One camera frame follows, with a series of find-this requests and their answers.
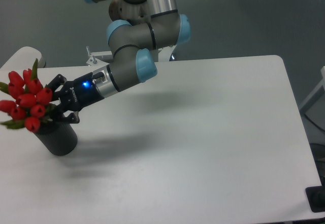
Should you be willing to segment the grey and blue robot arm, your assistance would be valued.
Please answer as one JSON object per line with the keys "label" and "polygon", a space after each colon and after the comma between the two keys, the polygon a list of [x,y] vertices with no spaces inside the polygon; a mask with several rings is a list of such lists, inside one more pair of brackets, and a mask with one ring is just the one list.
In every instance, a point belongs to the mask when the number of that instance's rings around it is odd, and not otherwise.
{"label": "grey and blue robot arm", "polygon": [[[106,0],[85,0],[98,3]],[[106,35],[113,62],[73,81],[57,75],[50,83],[57,106],[48,110],[54,122],[78,123],[78,112],[104,98],[124,91],[156,76],[151,51],[187,42],[191,37],[188,18],[179,14],[176,0],[122,0],[140,8],[139,21],[125,8],[113,20]]]}

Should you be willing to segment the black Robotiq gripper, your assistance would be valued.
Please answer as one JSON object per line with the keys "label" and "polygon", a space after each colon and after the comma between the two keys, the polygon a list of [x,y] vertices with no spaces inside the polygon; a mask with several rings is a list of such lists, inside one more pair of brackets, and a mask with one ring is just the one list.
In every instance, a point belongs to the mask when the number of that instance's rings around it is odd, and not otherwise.
{"label": "black Robotiq gripper", "polygon": [[[104,99],[93,81],[92,72],[85,74],[73,81],[58,74],[46,85],[46,94],[55,94],[60,103],[58,108],[49,112],[54,122],[77,124],[80,122],[79,111],[83,108]],[[66,111],[73,111],[65,116]]]}

